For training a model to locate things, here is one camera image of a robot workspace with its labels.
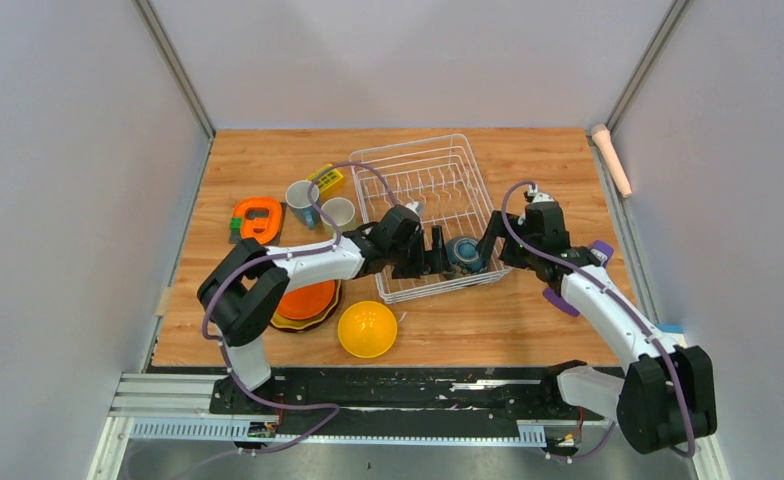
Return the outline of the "dark blue floral bowl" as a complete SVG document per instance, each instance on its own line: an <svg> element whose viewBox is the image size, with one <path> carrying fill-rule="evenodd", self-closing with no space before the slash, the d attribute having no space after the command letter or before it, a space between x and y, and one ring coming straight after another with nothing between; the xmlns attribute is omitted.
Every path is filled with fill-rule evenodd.
<svg viewBox="0 0 784 480"><path fill-rule="evenodd" d="M446 244L451 278L479 274L487 270L487 261L479 254L477 245L478 241L468 236L454 237Z"/></svg>

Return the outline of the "yellow ribbed bowl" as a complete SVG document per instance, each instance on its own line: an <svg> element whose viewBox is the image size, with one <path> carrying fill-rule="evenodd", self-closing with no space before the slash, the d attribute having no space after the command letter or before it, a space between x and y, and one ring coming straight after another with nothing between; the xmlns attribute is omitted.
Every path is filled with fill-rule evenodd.
<svg viewBox="0 0 784 480"><path fill-rule="evenodd" d="M337 338L350 355L373 359L384 355L397 340L398 319L383 303L360 301L349 306L337 324Z"/></svg>

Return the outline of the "light green mug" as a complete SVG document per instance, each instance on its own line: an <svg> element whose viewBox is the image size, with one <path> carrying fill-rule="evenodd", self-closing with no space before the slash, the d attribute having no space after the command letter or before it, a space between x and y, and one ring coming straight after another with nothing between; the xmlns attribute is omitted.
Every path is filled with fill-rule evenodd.
<svg viewBox="0 0 784 480"><path fill-rule="evenodd" d="M355 206L347 198L330 198L321 206L321 210L341 232L351 231L357 227Z"/></svg>

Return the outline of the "orange plate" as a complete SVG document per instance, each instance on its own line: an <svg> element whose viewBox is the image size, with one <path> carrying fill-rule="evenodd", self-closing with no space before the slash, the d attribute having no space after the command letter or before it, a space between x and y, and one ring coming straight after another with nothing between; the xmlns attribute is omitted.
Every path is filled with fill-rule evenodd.
<svg viewBox="0 0 784 480"><path fill-rule="evenodd" d="M340 298L340 282L330 280L286 293L276 313L285 319L309 321L325 316L335 309Z"/></svg>

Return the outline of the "blue dotted mug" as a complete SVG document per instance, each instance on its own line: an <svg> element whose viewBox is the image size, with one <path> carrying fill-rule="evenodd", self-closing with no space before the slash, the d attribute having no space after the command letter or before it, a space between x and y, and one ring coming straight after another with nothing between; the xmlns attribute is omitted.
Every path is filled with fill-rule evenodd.
<svg viewBox="0 0 784 480"><path fill-rule="evenodd" d="M285 192L285 202L298 221L313 230L319 223L320 189L310 180L292 183Z"/></svg>

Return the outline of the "yellow dotted plate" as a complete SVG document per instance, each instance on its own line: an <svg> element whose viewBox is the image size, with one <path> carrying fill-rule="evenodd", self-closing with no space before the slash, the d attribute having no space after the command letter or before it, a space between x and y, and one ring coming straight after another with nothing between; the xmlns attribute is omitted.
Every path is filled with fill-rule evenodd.
<svg viewBox="0 0 784 480"><path fill-rule="evenodd" d="M342 297L342 282L340 280L338 281L340 282L340 298L338 303L339 305ZM315 319L311 319L309 321L288 320L283 317L280 317L275 310L275 313L273 314L272 318L269 321L269 325L279 331L283 331L287 333L301 333L301 332L309 331L321 326L324 322L326 322L329 318L331 318L333 314L336 312L338 305L329 314L325 316L316 317Z"/></svg>

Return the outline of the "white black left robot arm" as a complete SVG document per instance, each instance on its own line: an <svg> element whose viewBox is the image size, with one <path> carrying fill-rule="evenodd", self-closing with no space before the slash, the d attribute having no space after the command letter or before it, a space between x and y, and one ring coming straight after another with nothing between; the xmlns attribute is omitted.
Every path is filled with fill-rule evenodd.
<svg viewBox="0 0 784 480"><path fill-rule="evenodd" d="M271 366L262 335L282 297L325 281L358 279L392 269L396 278L416 279L452 269L441 228L426 241L419 215L395 205L378 221L297 247L265 247L242 240L201 283L197 299L202 327L216 327L217 341L237 385L236 400L251 413L274 400Z"/></svg>

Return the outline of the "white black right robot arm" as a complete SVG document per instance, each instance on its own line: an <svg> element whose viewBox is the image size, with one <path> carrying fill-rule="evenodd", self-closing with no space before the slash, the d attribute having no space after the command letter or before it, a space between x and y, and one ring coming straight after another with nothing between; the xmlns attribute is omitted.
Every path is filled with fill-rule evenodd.
<svg viewBox="0 0 784 480"><path fill-rule="evenodd" d="M523 215L492 212L478 244L482 254L504 239L500 260L535 272L558 308L583 316L616 354L625 376L567 363L539 390L552 417L577 406L615 420L631 447L648 454L684 444L718 428L713 364L699 346L683 347L652 324L615 286L606 267L613 254L601 241L574 246L559 203L528 203Z"/></svg>

